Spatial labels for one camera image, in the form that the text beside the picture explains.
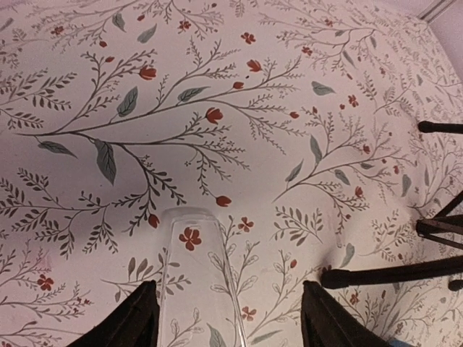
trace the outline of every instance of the green leaf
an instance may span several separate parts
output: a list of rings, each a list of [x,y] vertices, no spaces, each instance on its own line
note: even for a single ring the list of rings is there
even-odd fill
[[[208,324],[209,330],[211,331],[211,338],[209,339],[209,347],[226,347],[224,338],[222,338],[222,335],[220,332],[215,329],[214,327],[211,327]]]
[[[122,30],[124,33],[125,33],[125,21],[124,21],[124,18],[122,18],[122,13],[119,12],[119,13],[116,13],[114,16],[113,16],[113,24],[115,26],[117,26],[120,30]]]
[[[186,103],[187,101],[189,101],[191,98],[194,98],[196,95],[198,95],[199,93],[201,93],[202,91],[204,91],[205,89],[208,89],[209,87],[199,87],[199,88],[190,88],[190,89],[186,89],[184,90],[183,92],[181,92],[179,94],[179,96],[177,97],[177,99],[181,102],[181,103]]]
[[[310,137],[310,149],[312,150],[313,155],[315,156],[315,162],[318,164],[322,159],[322,154],[320,150],[320,146],[318,145],[318,141],[312,135]]]
[[[133,87],[126,95],[124,100],[117,106],[119,117],[125,117],[132,113],[137,106],[138,88]]]
[[[304,161],[302,160],[295,168],[293,168],[291,170],[291,173],[289,174],[289,176],[285,179],[286,182],[291,182],[292,180],[294,180],[297,175],[299,175],[299,172],[301,172],[301,168],[302,168],[302,163]]]
[[[370,36],[370,41],[371,41],[373,48],[376,48],[377,46],[376,39],[373,36]]]
[[[428,171],[428,167],[426,167],[426,170],[425,170],[425,185],[427,187],[429,187],[429,171]]]
[[[266,333],[266,334],[264,334],[264,335],[258,336],[258,337],[254,338],[254,339],[251,341],[251,346],[252,346],[252,345],[257,345],[259,342],[268,340],[269,338],[271,338],[271,337],[274,336],[275,334],[280,333],[281,331],[283,331],[283,330],[275,330],[275,331],[271,331],[271,332],[269,332],[269,333]]]
[[[363,169],[365,169],[365,170],[368,170],[368,169],[370,169],[370,168],[373,168],[374,166],[371,165],[371,164],[368,164],[368,163],[361,163],[361,164],[360,164],[360,167],[363,168]]]
[[[355,247],[352,244],[347,244],[346,246],[346,255],[344,256],[344,259],[342,260],[341,266],[339,268],[343,268],[344,266],[347,266],[350,263],[350,260],[355,254]]]
[[[67,155],[72,155],[74,158],[77,158],[73,152],[65,148],[65,146],[60,145],[59,143],[56,143],[56,142],[43,141],[38,144],[38,147],[43,148],[44,150],[49,150],[52,153],[67,154]]]
[[[327,87],[326,85],[322,85],[321,83],[318,83],[316,81],[312,82],[312,89],[313,89],[313,92],[319,96],[323,96],[323,95],[330,94],[330,93],[335,93],[333,88]]]
[[[337,179],[342,181],[344,184],[350,186],[349,179],[347,178],[346,174],[342,171],[339,170],[338,168],[334,171],[334,176],[336,176]]]
[[[114,161],[113,147],[109,143],[98,139],[95,139],[95,147],[98,151],[96,163],[103,176],[114,185],[114,180],[116,178],[116,162]]]
[[[407,195],[408,189],[412,185],[412,180],[405,174],[402,177],[402,197]]]
[[[350,57],[350,55],[349,55],[346,51],[342,51],[342,55],[344,56],[344,58],[346,58],[346,60],[347,60],[353,67],[355,67],[354,61],[352,60],[352,58]]]
[[[141,33],[138,37],[137,37],[137,41],[140,42],[140,43],[147,43],[150,38],[153,37],[154,33],[156,32],[156,28],[158,26],[155,24],[154,27],[148,29],[148,30],[145,30],[143,33]]]

